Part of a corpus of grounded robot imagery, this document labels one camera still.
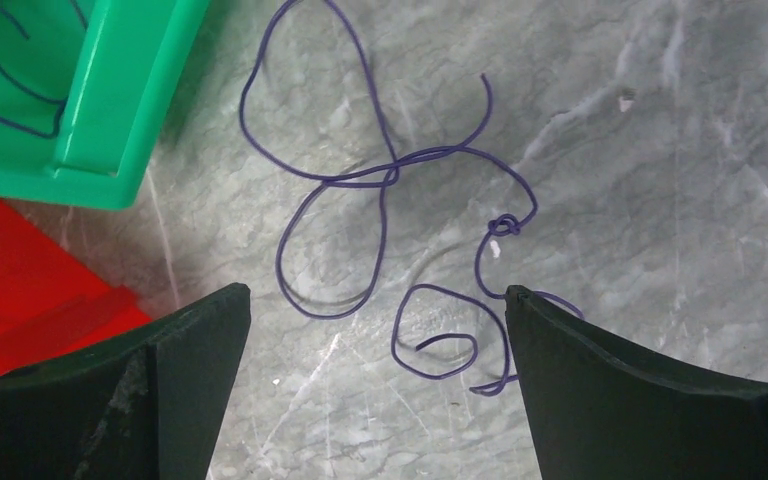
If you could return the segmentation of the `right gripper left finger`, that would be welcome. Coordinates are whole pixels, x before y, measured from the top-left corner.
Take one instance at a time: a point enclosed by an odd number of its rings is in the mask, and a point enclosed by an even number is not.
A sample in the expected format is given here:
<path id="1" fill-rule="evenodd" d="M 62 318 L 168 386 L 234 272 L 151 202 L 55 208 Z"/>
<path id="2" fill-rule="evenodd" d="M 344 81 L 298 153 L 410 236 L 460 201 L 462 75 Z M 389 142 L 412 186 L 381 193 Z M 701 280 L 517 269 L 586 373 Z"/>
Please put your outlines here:
<path id="1" fill-rule="evenodd" d="M 203 479 L 251 325 L 229 284 L 0 378 L 0 479 Z"/>

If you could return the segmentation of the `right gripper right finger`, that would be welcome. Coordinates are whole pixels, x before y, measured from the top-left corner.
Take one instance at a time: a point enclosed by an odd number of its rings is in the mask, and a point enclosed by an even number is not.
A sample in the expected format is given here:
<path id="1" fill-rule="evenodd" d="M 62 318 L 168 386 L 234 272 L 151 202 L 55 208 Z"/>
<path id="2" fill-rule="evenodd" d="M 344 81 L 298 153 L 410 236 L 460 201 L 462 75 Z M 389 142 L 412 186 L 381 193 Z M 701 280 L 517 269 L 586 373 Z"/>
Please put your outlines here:
<path id="1" fill-rule="evenodd" d="M 768 479 L 768 383 L 655 352 L 522 286 L 506 322 L 545 479 Z"/>

